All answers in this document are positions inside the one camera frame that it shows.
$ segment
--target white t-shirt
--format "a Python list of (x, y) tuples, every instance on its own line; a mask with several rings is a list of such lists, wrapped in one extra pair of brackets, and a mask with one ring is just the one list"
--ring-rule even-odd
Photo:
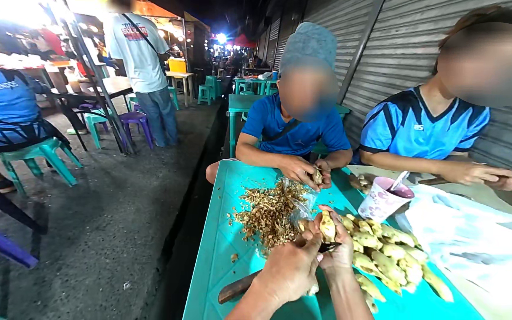
[[(133, 13), (128, 13), (127, 16), (139, 27), (158, 53), (163, 54), (169, 50), (165, 40), (159, 37), (153, 21)], [(104, 22), (104, 38), (112, 59), (124, 61), (134, 91), (147, 93), (167, 86), (157, 54), (123, 15), (113, 14), (110, 21)]]

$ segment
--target bag strap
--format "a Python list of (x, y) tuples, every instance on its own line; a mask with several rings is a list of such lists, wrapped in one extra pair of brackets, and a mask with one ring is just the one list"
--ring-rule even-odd
[(294, 119), (292, 122), (288, 123), (284, 129), (281, 130), (280, 133), (277, 133), (275, 134), (274, 136), (272, 137), (267, 137), (265, 135), (262, 135), (262, 141), (263, 142), (270, 142), (270, 141), (274, 141), (274, 140), (278, 140), (280, 139), (281, 137), (283, 137), (284, 135), (286, 135), (288, 132), (290, 132), (291, 130), (293, 130), (295, 127), (297, 127), (297, 125), (299, 125), (300, 123), (302, 123), (302, 121), (300, 120), (297, 120), (297, 119)]
[[(151, 44), (151, 42), (149, 41), (149, 39), (147, 39), (147, 37), (143, 34), (143, 32), (139, 29), (139, 27), (130, 19), (130, 17), (127, 16), (127, 14), (125, 13), (122, 13), (122, 15), (132, 24), (132, 26), (139, 32), (139, 34), (142, 36), (142, 38), (144, 40), (146, 40), (147, 44), (150, 45), (150, 47), (153, 49), (153, 51), (155, 52), (155, 54), (159, 54), (157, 52), (157, 50), (155, 49), (155, 47), (153, 47), (153, 45)], [(163, 65), (161, 65), (161, 60), (159, 61), (159, 66), (161, 67), (161, 71), (163, 72), (163, 75), (164, 76), (167, 76), (165, 74), (165, 69), (163, 69)]]

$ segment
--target teal table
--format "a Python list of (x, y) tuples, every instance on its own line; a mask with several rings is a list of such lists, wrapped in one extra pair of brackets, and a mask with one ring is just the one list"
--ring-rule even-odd
[[(238, 113), (248, 112), (252, 104), (261, 98), (264, 98), (264, 95), (229, 95), (228, 96), (228, 114), (229, 114), (229, 125), (230, 125), (230, 157), (233, 158), (236, 153), (236, 117)], [(345, 116), (345, 114), (349, 113), (349, 108), (346, 108), (341, 105), (335, 105), (337, 108), (337, 112), (341, 118)], [(316, 148), (313, 150), (314, 153), (319, 155), (327, 154), (327, 147), (323, 145), (323, 143), (318, 142)]]
[[(316, 204), (329, 204), (339, 214), (357, 215), (364, 196), (353, 189), (348, 182), (347, 168), (333, 171), (333, 187), (321, 191)], [(245, 188), (273, 187), (279, 171), (271, 168), (252, 167), (238, 161), (221, 161), (215, 187), (210, 200), (203, 237), (195, 270), (189, 287), (184, 320), (217, 320), (223, 319), (239, 298), (218, 304), (218, 293), (227, 284), (239, 280), (250, 273), (264, 267), (265, 260), (257, 251), (255, 243), (244, 241), (242, 224), (232, 222), (229, 225), (228, 214), (242, 211), (240, 200)], [(231, 255), (238, 254), (238, 260), (231, 263)], [(436, 273), (453, 293), (454, 301), (445, 302), (439, 298), (426, 281), (422, 281), (415, 294), (402, 291), (399, 297), (378, 279), (371, 279), (387, 302), (375, 300), (379, 312), (374, 315), (376, 320), (478, 320), (479, 313), (453, 287), (449, 280), (433, 264), (430, 269)], [(321, 270), (317, 272), (319, 292), (313, 297), (302, 297), (297, 301), (282, 306), (272, 319), (298, 320), (335, 320), (335, 312), (329, 295), (329, 288)]]
[(248, 112), (256, 100), (264, 98), (260, 95), (229, 95), (228, 116), (231, 136), (230, 156), (234, 157), (236, 151), (236, 117), (239, 113)]
[(234, 86), (234, 94), (238, 95), (240, 94), (240, 87), (238, 84), (240, 83), (257, 83), (260, 84), (258, 86), (258, 94), (259, 95), (267, 95), (270, 92), (270, 88), (272, 87), (272, 84), (275, 84), (277, 80), (260, 80), (260, 79), (244, 79), (244, 78), (235, 78), (234, 82), (236, 85)]

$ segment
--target gray beanie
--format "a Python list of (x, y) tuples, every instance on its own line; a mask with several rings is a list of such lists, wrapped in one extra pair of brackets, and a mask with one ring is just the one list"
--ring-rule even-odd
[(335, 69), (337, 39), (331, 31), (311, 22), (300, 24), (289, 36), (280, 60), (280, 70), (296, 65), (322, 65)]

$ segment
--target plastic bag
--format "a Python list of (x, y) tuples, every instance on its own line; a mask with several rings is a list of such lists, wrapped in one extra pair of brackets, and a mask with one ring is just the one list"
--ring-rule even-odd
[[(313, 220), (315, 215), (311, 213), (311, 209), (315, 204), (315, 200), (317, 200), (317, 196), (319, 193), (313, 189), (309, 185), (305, 185), (298, 181), (290, 180), (289, 178), (283, 177), (280, 178), (280, 181), (283, 185), (284, 194), (292, 201), (295, 205), (294, 210), (289, 216), (289, 220), (298, 227), (297, 222), (301, 219), (305, 220)], [(291, 196), (289, 192), (289, 188), (301, 187), (305, 192), (302, 194), (298, 194), (301, 199), (297, 199)]]
[(512, 303), (512, 215), (427, 185), (396, 216), (432, 262)]

